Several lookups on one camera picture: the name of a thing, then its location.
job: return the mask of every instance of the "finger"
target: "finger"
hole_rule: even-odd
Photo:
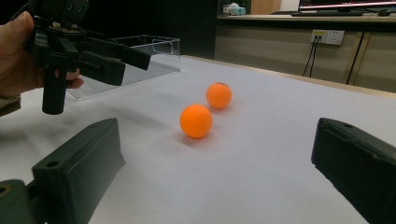
[[[76,72],[68,72],[67,73],[67,80],[73,80],[79,77],[79,69],[76,70]]]
[[[76,78],[73,80],[68,80],[67,81],[67,89],[78,89],[82,86],[82,84],[84,84],[84,80],[82,80],[81,78]]]
[[[29,38],[34,28],[34,21],[29,12],[22,12],[15,20],[1,26],[0,55],[12,55],[22,49],[22,44]]]

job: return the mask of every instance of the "wall socket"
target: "wall socket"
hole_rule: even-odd
[[[344,37],[344,31],[334,30],[313,30],[311,43],[314,42],[315,36],[320,37],[319,44],[341,45]]]
[[[319,44],[324,44],[326,41],[327,30],[314,30],[311,35],[311,43],[318,42]]]
[[[327,31],[326,44],[341,45],[344,31]]]

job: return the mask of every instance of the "white table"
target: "white table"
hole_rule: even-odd
[[[86,126],[120,125],[127,162],[91,223],[367,223],[311,163],[319,118],[338,119],[396,146],[396,95],[181,57],[181,71],[41,112],[42,90],[0,118],[0,180],[32,181],[31,167]],[[190,139],[181,111],[224,82],[230,106],[210,134]]]

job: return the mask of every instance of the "transparent container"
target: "transparent container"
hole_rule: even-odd
[[[115,40],[132,49],[150,54],[151,59],[148,70],[146,71],[126,64],[121,86],[107,85],[94,79],[81,76],[81,78],[84,79],[84,85],[79,89],[67,90],[67,93],[75,100],[84,100],[98,93],[115,90],[116,88],[148,78],[180,71],[180,41],[177,38],[155,35],[135,35],[115,38]]]

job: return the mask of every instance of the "electrical cable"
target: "electrical cable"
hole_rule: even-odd
[[[319,39],[319,37],[317,35],[315,35],[314,41],[312,42],[311,52],[309,53],[308,62],[306,63],[305,70],[303,72],[303,77],[305,76],[306,68],[308,67],[309,62],[311,61],[312,50],[314,49],[315,42],[317,41],[317,39]]]
[[[311,63],[311,70],[309,71],[309,77],[312,77],[312,68],[314,67],[314,61],[315,61],[315,54],[317,53],[317,46],[318,42],[320,40],[321,36],[318,37],[317,41],[314,40],[315,47],[314,47],[314,57],[312,58],[312,63]]]
[[[26,3],[23,7],[21,7],[12,17],[10,21],[15,20],[23,11],[26,11],[29,7],[29,3]]]

